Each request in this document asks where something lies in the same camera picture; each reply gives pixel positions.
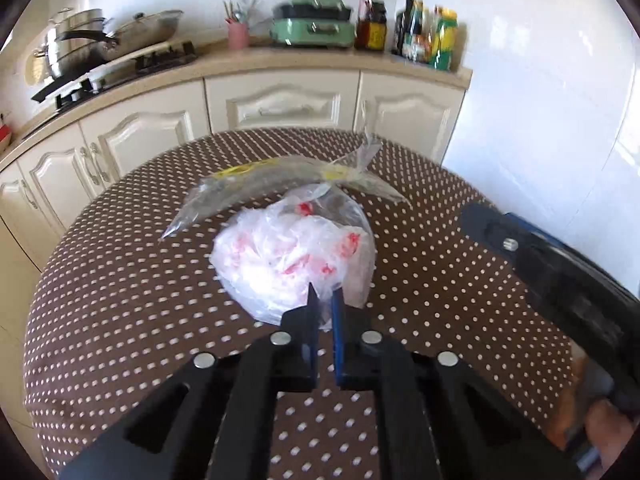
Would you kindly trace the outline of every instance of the gas stove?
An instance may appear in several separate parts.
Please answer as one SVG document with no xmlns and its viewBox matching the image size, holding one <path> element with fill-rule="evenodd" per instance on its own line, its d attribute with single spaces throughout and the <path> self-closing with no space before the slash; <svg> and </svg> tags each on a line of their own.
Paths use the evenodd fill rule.
<svg viewBox="0 0 640 480">
<path fill-rule="evenodd" d="M 160 43 L 97 67 L 80 68 L 56 79 L 31 99 L 39 103 L 55 95 L 56 116 L 109 91 L 163 70 L 189 64 L 197 58 L 193 43 Z"/>
</svg>

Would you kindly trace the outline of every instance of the beige countertop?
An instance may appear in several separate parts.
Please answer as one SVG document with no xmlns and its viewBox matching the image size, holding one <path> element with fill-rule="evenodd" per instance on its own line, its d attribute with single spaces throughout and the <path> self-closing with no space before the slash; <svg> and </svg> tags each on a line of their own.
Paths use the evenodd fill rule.
<svg viewBox="0 0 640 480">
<path fill-rule="evenodd" d="M 166 70 L 147 77 L 136 79 L 130 83 L 118 86 L 89 101 L 72 108 L 44 126 L 40 126 L 46 119 L 43 114 L 50 114 L 46 110 L 17 132 L 14 142 L 0 155 L 0 171 L 7 167 L 17 157 L 32 148 L 41 140 L 61 130 L 88 115 L 114 105 L 120 101 L 136 95 L 171 86 L 194 79 L 209 76 L 231 75 L 256 70 L 284 70 L 302 68 L 325 68 L 333 70 L 366 70 L 369 72 L 397 75 L 430 81 L 445 86 L 468 89 L 472 71 L 468 68 L 458 69 L 457 72 L 443 72 L 425 65 L 418 65 L 391 54 L 367 54 L 356 50 L 324 51 L 324 50 L 294 50 L 284 48 L 249 48 L 239 52 L 213 49 L 196 61 Z"/>
</svg>

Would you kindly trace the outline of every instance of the cabinet door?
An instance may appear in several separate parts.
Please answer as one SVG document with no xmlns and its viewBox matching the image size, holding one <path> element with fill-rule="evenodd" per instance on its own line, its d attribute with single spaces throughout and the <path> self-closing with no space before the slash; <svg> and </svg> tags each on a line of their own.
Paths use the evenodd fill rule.
<svg viewBox="0 0 640 480">
<path fill-rule="evenodd" d="M 362 73 L 356 123 L 440 163 L 465 92 L 436 83 Z"/>
<path fill-rule="evenodd" d="M 40 273 L 2 221 L 0 221 L 0 248 L 2 248 L 0 250 L 0 290 L 2 291 L 0 326 L 10 336 L 24 341 L 29 307 Z"/>
<path fill-rule="evenodd" d="M 40 270 L 60 240 L 42 208 L 42 202 L 28 186 L 18 163 L 4 168 L 0 173 L 0 217 Z"/>
<path fill-rule="evenodd" d="M 110 186 L 156 155 L 209 135 L 202 80 L 148 92 L 80 121 L 94 163 Z"/>
<path fill-rule="evenodd" d="M 211 131 L 259 126 L 351 130 L 359 72 L 276 70 L 206 80 Z"/>
<path fill-rule="evenodd" d="M 77 123 L 36 144 L 18 166 L 60 235 L 104 190 Z"/>
</svg>

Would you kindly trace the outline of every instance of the stove burner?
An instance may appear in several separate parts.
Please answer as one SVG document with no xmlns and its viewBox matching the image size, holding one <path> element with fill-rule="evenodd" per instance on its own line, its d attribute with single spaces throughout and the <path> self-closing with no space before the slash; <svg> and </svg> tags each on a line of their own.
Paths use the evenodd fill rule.
<svg viewBox="0 0 640 480">
<path fill-rule="evenodd" d="M 143 56 L 137 57 L 135 59 L 136 64 L 134 74 L 125 76 L 124 78 L 119 79 L 118 81 L 108 86 L 104 85 L 104 80 L 98 80 L 92 83 L 87 77 L 86 79 L 83 79 L 81 81 L 80 88 L 76 88 L 66 95 L 56 95 L 56 110 L 59 114 L 66 112 L 76 105 L 84 103 L 88 99 L 92 99 L 98 94 L 106 92 L 111 88 L 115 88 L 116 86 L 123 85 L 147 75 L 162 72 L 162 70 L 168 70 L 177 66 L 186 65 L 194 61 L 197 57 L 198 56 L 191 41 L 183 43 L 181 45 L 181 48 L 178 47 L 177 50 L 169 47 L 166 51 L 152 52 L 151 54 L 145 54 Z M 38 102 L 43 102 L 48 95 L 53 94 L 56 90 L 58 90 L 62 86 L 62 83 L 66 84 L 69 81 L 73 81 L 86 72 L 87 70 L 82 73 L 73 74 L 74 77 L 72 79 L 65 78 L 68 80 L 64 82 L 56 80 L 52 84 L 43 88 L 36 95 L 34 95 L 32 99 Z"/>
</svg>

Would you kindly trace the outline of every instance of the yellow label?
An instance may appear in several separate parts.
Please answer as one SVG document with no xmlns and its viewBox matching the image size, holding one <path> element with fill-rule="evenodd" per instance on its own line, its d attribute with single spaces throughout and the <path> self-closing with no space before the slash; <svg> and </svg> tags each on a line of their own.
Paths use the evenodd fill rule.
<svg viewBox="0 0 640 480">
<path fill-rule="evenodd" d="M 226 170 L 220 170 L 213 174 L 213 176 L 218 178 L 223 178 L 226 176 L 239 175 L 243 173 L 248 173 L 251 170 L 254 170 L 258 166 L 263 166 L 265 164 L 274 164 L 276 159 L 274 158 L 265 158 L 264 160 L 258 160 L 257 162 L 249 162 L 247 164 L 242 164 L 240 166 L 233 166 L 232 168 L 226 168 Z"/>
<path fill-rule="evenodd" d="M 342 166 L 340 164 L 329 164 L 329 166 L 322 172 L 322 177 L 325 180 L 341 180 L 349 175 L 351 168 Z"/>
<path fill-rule="evenodd" d="M 367 48 L 383 50 L 385 47 L 385 38 L 385 23 L 369 23 L 369 41 L 367 41 Z"/>
<path fill-rule="evenodd" d="M 440 30 L 440 50 L 449 52 L 453 50 L 453 46 L 456 44 L 456 28 L 444 27 Z"/>
</svg>

